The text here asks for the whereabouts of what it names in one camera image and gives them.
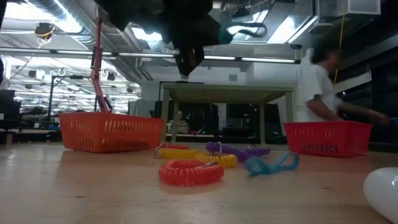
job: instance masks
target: red coiled keychain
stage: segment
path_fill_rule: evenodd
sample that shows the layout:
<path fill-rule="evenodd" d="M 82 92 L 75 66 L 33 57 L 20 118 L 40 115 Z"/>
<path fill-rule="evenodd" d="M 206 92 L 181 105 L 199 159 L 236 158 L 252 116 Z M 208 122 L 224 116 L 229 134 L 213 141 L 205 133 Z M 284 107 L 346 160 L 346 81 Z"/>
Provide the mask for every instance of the red coiled keychain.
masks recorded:
<path fill-rule="evenodd" d="M 210 184 L 221 180 L 224 169 L 216 162 L 197 159 L 174 159 L 159 169 L 159 177 L 166 184 L 190 186 Z"/>

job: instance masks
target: white balloon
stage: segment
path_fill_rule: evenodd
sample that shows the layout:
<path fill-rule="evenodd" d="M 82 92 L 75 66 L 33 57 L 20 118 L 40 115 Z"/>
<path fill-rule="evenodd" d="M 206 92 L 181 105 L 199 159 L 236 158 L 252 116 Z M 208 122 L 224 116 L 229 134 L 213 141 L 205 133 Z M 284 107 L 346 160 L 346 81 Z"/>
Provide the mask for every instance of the white balloon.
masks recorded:
<path fill-rule="evenodd" d="M 369 204 L 393 223 L 398 223 L 398 167 L 371 172 L 363 184 Z"/>

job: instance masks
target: blue coiled keychain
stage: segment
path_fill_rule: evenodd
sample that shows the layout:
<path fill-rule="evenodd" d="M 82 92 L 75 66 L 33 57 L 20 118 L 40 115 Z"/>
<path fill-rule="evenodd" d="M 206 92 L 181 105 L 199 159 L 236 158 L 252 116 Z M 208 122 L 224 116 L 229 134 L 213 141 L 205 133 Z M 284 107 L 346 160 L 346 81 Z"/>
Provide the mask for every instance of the blue coiled keychain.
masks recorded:
<path fill-rule="evenodd" d="M 293 163 L 289 165 L 283 165 L 289 156 L 293 156 Z M 252 157 L 245 162 L 245 168 L 249 171 L 250 176 L 257 176 L 261 174 L 275 174 L 280 171 L 290 171 L 295 170 L 300 163 L 300 158 L 297 153 L 285 153 L 280 160 L 273 166 L 267 165 L 259 157 Z"/>
<path fill-rule="evenodd" d="M 267 27 L 266 27 L 266 25 L 264 25 L 261 22 L 249 22 L 249 23 L 232 22 L 232 23 L 228 24 L 227 26 L 223 26 L 220 28 L 220 30 L 218 32 L 218 39 L 220 40 L 220 44 L 229 44 L 232 42 L 234 36 L 237 33 L 231 34 L 230 32 L 228 32 L 228 28 L 233 27 L 233 26 L 241 26 L 241 27 L 247 27 L 247 28 L 264 28 L 265 31 L 262 32 L 261 34 L 258 34 L 257 32 L 252 32 L 247 29 L 241 29 L 241 30 L 237 31 L 237 33 L 250 35 L 252 37 L 264 37 L 267 34 Z"/>

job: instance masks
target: orange basket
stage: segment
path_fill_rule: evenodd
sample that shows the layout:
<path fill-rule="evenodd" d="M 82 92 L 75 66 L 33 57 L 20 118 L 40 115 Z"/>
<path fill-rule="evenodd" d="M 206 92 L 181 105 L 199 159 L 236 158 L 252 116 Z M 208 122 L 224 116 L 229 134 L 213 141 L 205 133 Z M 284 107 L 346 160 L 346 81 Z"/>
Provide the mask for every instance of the orange basket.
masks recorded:
<path fill-rule="evenodd" d="M 86 152 L 126 152 L 159 145 L 164 121 L 111 113 L 59 115 L 63 145 Z"/>
<path fill-rule="evenodd" d="M 292 152 L 316 156 L 353 157 L 368 151 L 371 124 L 354 121 L 285 123 Z"/>

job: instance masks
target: yellow coiled keychain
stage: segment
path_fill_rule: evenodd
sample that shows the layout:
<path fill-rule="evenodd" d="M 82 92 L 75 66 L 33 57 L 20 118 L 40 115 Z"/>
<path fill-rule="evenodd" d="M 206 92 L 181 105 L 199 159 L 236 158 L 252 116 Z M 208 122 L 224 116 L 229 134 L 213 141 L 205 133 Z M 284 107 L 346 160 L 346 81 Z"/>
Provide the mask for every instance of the yellow coiled keychain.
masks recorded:
<path fill-rule="evenodd" d="M 171 149 L 167 142 L 162 143 L 155 149 L 155 159 L 194 159 L 198 151 L 193 149 Z"/>
<path fill-rule="evenodd" d="M 204 162 L 218 162 L 218 165 L 224 168 L 234 167 L 238 163 L 238 158 L 232 154 L 197 153 L 195 159 Z"/>

